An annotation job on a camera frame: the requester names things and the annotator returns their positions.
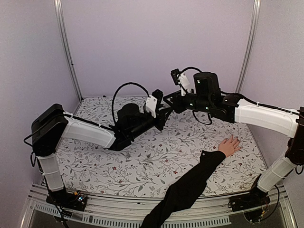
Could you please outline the black sleeved forearm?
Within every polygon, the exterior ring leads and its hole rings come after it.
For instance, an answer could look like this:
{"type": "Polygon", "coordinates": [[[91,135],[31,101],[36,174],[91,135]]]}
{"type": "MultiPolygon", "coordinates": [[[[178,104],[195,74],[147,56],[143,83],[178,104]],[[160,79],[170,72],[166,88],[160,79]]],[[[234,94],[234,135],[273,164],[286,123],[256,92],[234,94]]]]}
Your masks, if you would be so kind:
{"type": "Polygon", "coordinates": [[[191,208],[203,193],[207,180],[225,158],[220,151],[202,151],[199,163],[167,189],[163,200],[145,216],[141,227],[159,228],[172,213],[191,208]]]}

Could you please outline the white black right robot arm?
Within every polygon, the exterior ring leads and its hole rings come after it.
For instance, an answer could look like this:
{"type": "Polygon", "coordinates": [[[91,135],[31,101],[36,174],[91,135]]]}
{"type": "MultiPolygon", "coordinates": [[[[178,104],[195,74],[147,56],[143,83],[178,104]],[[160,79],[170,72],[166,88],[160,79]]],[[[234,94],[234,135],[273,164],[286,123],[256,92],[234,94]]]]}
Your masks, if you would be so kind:
{"type": "Polygon", "coordinates": [[[251,124],[279,132],[289,137],[287,151],[267,171],[262,173],[246,195],[249,207],[256,207],[279,181],[297,166],[304,164],[304,109],[284,109],[254,102],[239,93],[225,93],[219,87],[218,77],[211,72],[198,72],[192,89],[184,73],[175,69],[171,77],[180,90],[164,97],[176,113],[185,110],[205,112],[211,118],[229,123],[251,124]]]}

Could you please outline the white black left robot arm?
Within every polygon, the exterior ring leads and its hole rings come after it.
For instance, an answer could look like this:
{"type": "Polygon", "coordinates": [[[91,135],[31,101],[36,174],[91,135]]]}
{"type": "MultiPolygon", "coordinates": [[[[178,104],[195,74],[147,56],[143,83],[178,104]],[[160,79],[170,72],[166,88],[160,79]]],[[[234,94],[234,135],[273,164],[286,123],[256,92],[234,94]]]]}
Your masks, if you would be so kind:
{"type": "Polygon", "coordinates": [[[62,138],[121,151],[149,129],[155,127],[163,130],[171,112],[172,108],[162,105],[157,105],[154,110],[146,105],[144,112],[140,112],[137,104],[129,103],[118,111],[117,122],[106,127],[67,113],[62,105],[54,104],[32,123],[32,133],[24,138],[24,142],[32,140],[29,145],[38,159],[53,200],[60,206],[67,206],[71,197],[64,191],[65,186],[55,158],[57,145],[62,138]]]}

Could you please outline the person's bare hand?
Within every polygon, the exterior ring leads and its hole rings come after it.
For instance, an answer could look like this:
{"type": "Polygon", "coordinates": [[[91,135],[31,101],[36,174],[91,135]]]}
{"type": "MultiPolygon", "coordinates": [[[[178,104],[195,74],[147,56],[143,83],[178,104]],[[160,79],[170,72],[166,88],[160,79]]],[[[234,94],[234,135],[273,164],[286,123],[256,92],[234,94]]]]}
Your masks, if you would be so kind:
{"type": "Polygon", "coordinates": [[[229,138],[224,139],[218,146],[218,150],[222,152],[225,157],[229,157],[241,148],[239,146],[240,140],[238,137],[231,135],[229,138]]]}

